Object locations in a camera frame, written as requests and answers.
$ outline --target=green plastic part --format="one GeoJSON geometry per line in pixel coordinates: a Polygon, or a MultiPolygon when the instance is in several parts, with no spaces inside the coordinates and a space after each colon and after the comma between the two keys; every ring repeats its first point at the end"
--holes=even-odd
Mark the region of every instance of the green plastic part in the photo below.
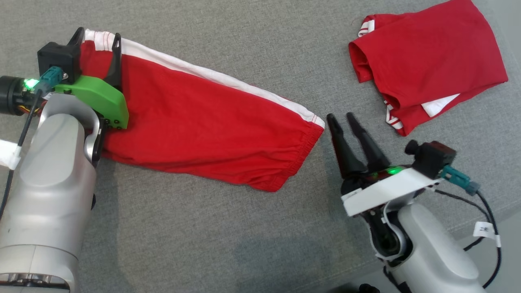
{"type": "Polygon", "coordinates": [[[126,129],[129,122],[129,111],[123,93],[102,79],[91,76],[80,76],[74,84],[59,84],[54,87],[57,93],[75,95],[110,120],[114,128],[126,129]]]}

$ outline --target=black knob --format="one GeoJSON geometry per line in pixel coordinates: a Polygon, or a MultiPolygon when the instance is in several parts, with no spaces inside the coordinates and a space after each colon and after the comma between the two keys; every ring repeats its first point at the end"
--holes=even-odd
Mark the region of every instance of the black knob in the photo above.
{"type": "Polygon", "coordinates": [[[408,155],[415,155],[416,151],[418,151],[418,148],[418,142],[413,139],[405,147],[405,153],[408,155]]]}

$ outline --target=garment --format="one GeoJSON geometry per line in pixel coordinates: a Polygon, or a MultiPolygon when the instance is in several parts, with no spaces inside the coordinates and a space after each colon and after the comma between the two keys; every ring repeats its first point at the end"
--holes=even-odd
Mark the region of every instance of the garment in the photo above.
{"type": "MultiPolygon", "coordinates": [[[[114,35],[86,30],[83,74],[104,78],[114,35]]],[[[125,164],[277,191],[324,130],[302,105],[231,76],[122,39],[125,130],[104,155],[125,164]]]]}
{"type": "Polygon", "coordinates": [[[349,44],[358,81],[374,79],[387,123],[403,136],[508,81],[492,29],[471,0],[371,15],[358,36],[349,44]]]}

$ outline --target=gray couch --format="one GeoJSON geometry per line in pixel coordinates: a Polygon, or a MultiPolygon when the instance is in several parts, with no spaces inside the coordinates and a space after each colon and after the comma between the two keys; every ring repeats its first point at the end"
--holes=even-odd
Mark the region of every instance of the gray couch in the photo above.
{"type": "MultiPolygon", "coordinates": [[[[353,111],[394,163],[411,161],[403,153],[409,139],[439,140],[459,151],[455,166],[482,183],[502,219],[521,205],[521,74],[487,1],[475,4],[497,36],[509,82],[407,138],[386,125],[381,97],[373,84],[357,82],[349,60],[347,44],[366,15],[439,2],[6,0],[0,74],[36,77],[36,51],[49,41],[66,43],[78,26],[119,32],[288,97],[322,118],[353,111]]],[[[0,117],[0,138],[16,140],[23,122],[0,117]]],[[[0,178],[6,175],[2,169],[0,178]]],[[[380,264],[364,223],[346,216],[340,184],[327,130],[277,193],[105,160],[80,257],[83,292],[317,292],[346,283],[380,264]]],[[[456,237],[469,235],[480,218],[473,207],[437,194],[420,200],[456,237]]]]}

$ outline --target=red fabric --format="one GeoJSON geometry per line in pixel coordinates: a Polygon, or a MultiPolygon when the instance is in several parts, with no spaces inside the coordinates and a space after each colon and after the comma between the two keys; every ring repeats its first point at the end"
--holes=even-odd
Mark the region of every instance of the red fabric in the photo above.
{"type": "Polygon", "coordinates": [[[359,82],[374,79],[406,136],[456,104],[508,81],[494,34],[471,0],[417,13],[372,15],[375,30],[349,44],[359,82]],[[460,93],[435,117],[422,103],[460,93]]]}
{"type": "MultiPolygon", "coordinates": [[[[81,48],[83,74],[103,78],[112,52],[81,48]]],[[[323,132],[262,97],[122,56],[128,129],[110,131],[105,156],[117,162],[277,191],[323,132]]]]}

